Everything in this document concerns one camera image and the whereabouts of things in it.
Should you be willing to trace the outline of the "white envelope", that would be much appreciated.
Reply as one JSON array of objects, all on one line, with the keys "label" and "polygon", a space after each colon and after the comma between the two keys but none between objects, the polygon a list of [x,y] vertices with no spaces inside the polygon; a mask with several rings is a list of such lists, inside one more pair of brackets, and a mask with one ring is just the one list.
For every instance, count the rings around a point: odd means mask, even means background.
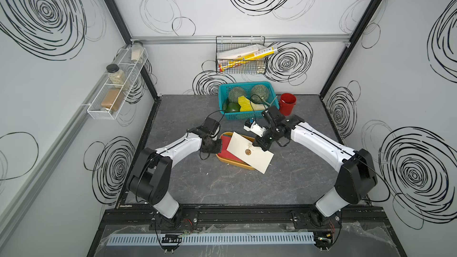
[{"label": "white envelope", "polygon": [[263,151],[261,147],[254,146],[250,140],[236,132],[232,134],[227,150],[262,174],[265,174],[274,157],[272,152]]}]

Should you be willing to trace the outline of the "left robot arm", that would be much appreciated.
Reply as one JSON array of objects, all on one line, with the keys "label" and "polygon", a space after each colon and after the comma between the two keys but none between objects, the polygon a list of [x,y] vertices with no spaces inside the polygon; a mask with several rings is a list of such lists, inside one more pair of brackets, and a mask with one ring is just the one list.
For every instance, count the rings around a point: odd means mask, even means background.
[{"label": "left robot arm", "polygon": [[208,117],[202,125],[187,130],[180,139],[165,147],[143,149],[126,179],[126,188],[163,217],[174,218],[180,205],[169,193],[171,170],[194,152],[220,153],[219,131],[220,122]]}]

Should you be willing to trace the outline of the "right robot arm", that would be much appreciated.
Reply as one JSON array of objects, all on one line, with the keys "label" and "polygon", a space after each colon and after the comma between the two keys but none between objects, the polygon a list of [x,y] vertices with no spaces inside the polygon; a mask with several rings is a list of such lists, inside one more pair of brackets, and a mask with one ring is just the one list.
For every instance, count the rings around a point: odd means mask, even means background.
[{"label": "right robot arm", "polygon": [[338,173],[334,187],[315,204],[315,212],[330,217],[348,205],[356,205],[378,183],[371,154],[365,149],[356,151],[315,130],[297,115],[285,117],[276,107],[261,113],[268,126],[260,126],[248,119],[244,129],[256,134],[254,146],[268,151],[280,139],[296,142],[324,159]]}]

